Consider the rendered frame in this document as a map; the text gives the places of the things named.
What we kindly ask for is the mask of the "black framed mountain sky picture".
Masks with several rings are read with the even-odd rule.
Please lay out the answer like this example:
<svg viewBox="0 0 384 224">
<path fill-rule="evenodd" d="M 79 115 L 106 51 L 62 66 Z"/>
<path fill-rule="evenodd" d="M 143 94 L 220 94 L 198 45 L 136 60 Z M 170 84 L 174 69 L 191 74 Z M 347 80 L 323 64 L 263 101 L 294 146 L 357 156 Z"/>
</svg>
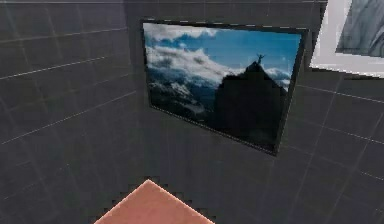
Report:
<svg viewBox="0 0 384 224">
<path fill-rule="evenodd" d="M 151 107 L 277 155 L 305 28 L 143 19 Z"/>
</svg>

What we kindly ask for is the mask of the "white framed grey picture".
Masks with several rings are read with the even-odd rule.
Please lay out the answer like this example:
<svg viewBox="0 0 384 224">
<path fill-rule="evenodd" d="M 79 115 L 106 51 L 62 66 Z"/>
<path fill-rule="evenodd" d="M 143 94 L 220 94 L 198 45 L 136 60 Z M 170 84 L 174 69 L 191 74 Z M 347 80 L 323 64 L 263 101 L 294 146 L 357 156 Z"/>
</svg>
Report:
<svg viewBox="0 0 384 224">
<path fill-rule="evenodd" d="M 384 0 L 327 0 L 310 66 L 384 79 Z"/>
</svg>

